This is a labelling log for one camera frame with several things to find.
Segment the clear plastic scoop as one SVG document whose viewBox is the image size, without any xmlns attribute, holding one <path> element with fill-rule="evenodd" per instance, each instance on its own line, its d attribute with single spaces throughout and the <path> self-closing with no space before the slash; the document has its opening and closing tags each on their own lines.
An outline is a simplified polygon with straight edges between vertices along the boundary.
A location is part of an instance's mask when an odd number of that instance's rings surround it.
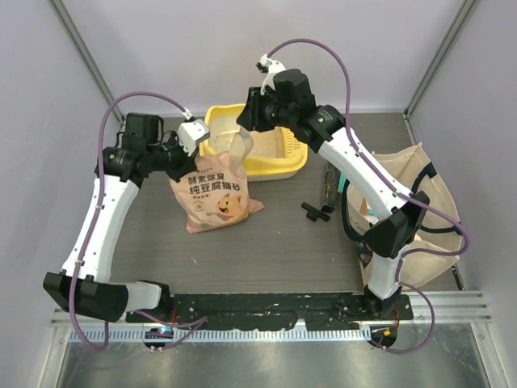
<svg viewBox="0 0 517 388">
<path fill-rule="evenodd" d="M 253 147 L 254 140 L 250 132 L 240 127 L 229 147 L 229 167 L 232 171 L 237 171 L 242 166 Z"/>
</svg>

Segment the pink cat litter bag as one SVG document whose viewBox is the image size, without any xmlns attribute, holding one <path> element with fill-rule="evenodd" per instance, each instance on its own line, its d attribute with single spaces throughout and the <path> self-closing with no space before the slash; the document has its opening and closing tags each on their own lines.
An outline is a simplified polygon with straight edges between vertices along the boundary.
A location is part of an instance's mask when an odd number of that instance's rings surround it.
<svg viewBox="0 0 517 388">
<path fill-rule="evenodd" d="M 187 215 L 187 232 L 195 234 L 231 226 L 263 209 L 250 197 L 242 158 L 228 152 L 200 156 L 197 170 L 170 186 Z"/>
</svg>

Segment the black bag clip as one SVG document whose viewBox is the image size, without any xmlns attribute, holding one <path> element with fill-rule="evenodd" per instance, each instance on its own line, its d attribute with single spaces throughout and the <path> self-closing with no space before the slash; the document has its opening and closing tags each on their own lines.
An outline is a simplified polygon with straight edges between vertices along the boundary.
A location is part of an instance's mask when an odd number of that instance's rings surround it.
<svg viewBox="0 0 517 388">
<path fill-rule="evenodd" d="M 321 208 L 317 209 L 307 202 L 301 203 L 301 208 L 306 211 L 305 216 L 310 221 L 317 221 L 318 219 L 322 219 L 323 221 L 330 220 L 330 214 L 334 211 L 334 207 L 323 205 Z"/>
</svg>

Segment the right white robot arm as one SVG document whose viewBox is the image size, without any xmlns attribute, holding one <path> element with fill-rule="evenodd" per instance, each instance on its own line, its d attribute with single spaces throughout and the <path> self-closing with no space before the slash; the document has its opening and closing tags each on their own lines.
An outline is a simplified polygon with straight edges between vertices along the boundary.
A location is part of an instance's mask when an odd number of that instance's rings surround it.
<svg viewBox="0 0 517 388">
<path fill-rule="evenodd" d="M 237 124 L 260 133 L 276 127 L 292 131 L 295 138 L 337 167 L 362 193 L 377 222 L 364 235 L 372 250 L 371 275 L 364 288 L 365 314 L 385 318 L 401 293 L 399 277 L 426 210 L 411 204 L 413 194 L 398 182 L 357 142 L 349 120 L 330 105 L 319 105 L 309 80 L 299 69 L 280 63 L 261 65 L 261 86 L 249 89 Z"/>
</svg>

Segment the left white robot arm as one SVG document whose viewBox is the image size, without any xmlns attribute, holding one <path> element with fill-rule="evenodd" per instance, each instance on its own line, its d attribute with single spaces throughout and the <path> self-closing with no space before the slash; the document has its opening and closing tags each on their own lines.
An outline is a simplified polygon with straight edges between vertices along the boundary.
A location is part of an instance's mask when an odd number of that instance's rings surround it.
<svg viewBox="0 0 517 388">
<path fill-rule="evenodd" d="M 111 264 L 124 219 L 146 178 L 165 172 L 175 182 L 195 171 L 200 144 L 210 130 L 190 118 L 167 134 L 157 115 L 129 113 L 116 143 L 103 149 L 103 167 L 95 169 L 90 207 L 74 248 L 58 273 L 45 275 L 43 287 L 69 314 L 115 323 L 143 310 L 156 323 L 174 306 L 168 285 L 139 280 L 111 282 Z"/>
</svg>

